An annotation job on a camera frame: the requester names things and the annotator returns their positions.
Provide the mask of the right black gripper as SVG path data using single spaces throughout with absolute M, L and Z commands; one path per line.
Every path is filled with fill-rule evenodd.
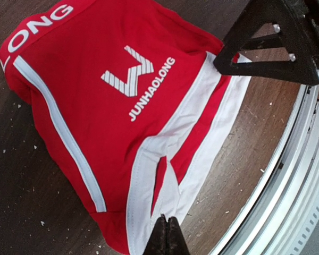
M 319 1 L 249 1 L 214 60 L 223 75 L 244 75 L 319 84 L 317 45 L 312 41 L 306 16 L 319 44 Z M 287 61 L 235 63 L 242 50 L 285 48 Z

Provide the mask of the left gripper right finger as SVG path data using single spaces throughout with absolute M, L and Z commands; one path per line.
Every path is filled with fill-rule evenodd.
M 170 217 L 167 223 L 166 254 L 190 255 L 179 222 L 175 217 Z

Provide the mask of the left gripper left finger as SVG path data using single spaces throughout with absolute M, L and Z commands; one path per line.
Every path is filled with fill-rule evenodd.
M 167 220 L 162 214 L 156 221 L 150 238 L 147 242 L 143 255 L 165 255 L 166 254 L 166 231 Z

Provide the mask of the red white-trimmed underwear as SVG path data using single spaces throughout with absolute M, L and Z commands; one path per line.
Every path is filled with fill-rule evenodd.
M 184 220 L 231 132 L 250 77 L 219 72 L 222 47 L 155 1 L 60 1 L 4 41 L 9 87 L 117 252 Z

